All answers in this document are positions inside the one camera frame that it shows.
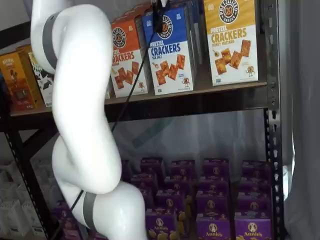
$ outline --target brown box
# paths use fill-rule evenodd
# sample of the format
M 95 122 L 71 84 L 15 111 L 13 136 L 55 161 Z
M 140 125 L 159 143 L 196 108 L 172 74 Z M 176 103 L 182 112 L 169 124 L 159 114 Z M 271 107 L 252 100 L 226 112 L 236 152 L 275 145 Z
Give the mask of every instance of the brown box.
M 14 110 L 29 110 L 43 106 L 40 91 L 23 46 L 16 52 L 0 56 L 0 69 L 11 95 Z

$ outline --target orange cracker box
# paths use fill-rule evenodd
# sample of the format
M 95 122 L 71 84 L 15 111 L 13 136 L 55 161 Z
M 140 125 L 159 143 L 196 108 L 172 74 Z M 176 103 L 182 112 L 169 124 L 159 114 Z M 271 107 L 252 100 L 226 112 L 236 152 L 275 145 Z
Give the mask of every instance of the orange cracker box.
M 29 110 L 43 106 L 29 56 L 23 48 L 0 56 L 0 69 L 14 110 Z
M 258 80 L 255 0 L 204 0 L 212 84 Z
M 127 97 L 133 87 L 146 50 L 141 11 L 132 11 L 112 23 L 113 60 L 111 79 L 117 98 Z M 149 61 L 142 67 L 132 95 L 147 94 L 152 76 Z

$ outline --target pretzel crackers box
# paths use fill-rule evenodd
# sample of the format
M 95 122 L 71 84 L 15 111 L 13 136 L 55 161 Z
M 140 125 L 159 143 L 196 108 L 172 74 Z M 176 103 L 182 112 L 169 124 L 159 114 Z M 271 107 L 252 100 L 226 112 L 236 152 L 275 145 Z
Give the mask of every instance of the pretzel crackers box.
M 141 67 L 146 40 L 141 11 L 117 18 L 112 23 L 113 59 L 111 78 L 117 98 L 127 97 Z M 149 61 L 146 60 L 132 95 L 147 94 L 151 83 Z
M 204 0 L 213 85 L 258 80 L 255 0 Z
M 24 50 L 0 56 L 0 69 L 15 110 L 42 107 L 41 94 Z
M 185 4 L 163 15 L 162 33 L 153 35 L 153 14 L 143 17 L 155 95 L 192 91 L 195 85 L 189 11 Z

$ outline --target yellow cracker box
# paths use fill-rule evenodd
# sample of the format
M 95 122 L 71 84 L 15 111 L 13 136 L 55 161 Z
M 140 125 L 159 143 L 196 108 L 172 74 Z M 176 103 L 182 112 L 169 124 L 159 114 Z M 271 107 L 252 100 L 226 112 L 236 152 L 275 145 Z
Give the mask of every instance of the yellow cracker box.
M 24 48 L 0 56 L 0 69 L 11 95 L 14 110 L 43 106 L 28 54 Z
M 212 84 L 258 80 L 255 0 L 204 0 Z

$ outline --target pretzelized logo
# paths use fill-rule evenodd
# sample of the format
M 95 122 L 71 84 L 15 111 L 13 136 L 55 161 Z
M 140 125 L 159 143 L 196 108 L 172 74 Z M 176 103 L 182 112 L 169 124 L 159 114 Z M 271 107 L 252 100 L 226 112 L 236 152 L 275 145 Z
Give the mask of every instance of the pretzelized logo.
M 122 28 L 120 27 L 114 28 L 112 31 L 112 38 L 113 38 L 113 44 L 117 48 L 121 49 L 126 45 L 127 37 L 126 37 L 125 31 L 123 31 Z
M 162 39 L 168 39 L 172 34 L 173 27 L 171 19 L 168 16 L 163 15 L 162 33 L 158 33 L 159 37 Z
M 231 24 L 237 19 L 239 14 L 239 5 L 237 0 L 223 0 L 219 7 L 220 19 L 226 23 Z

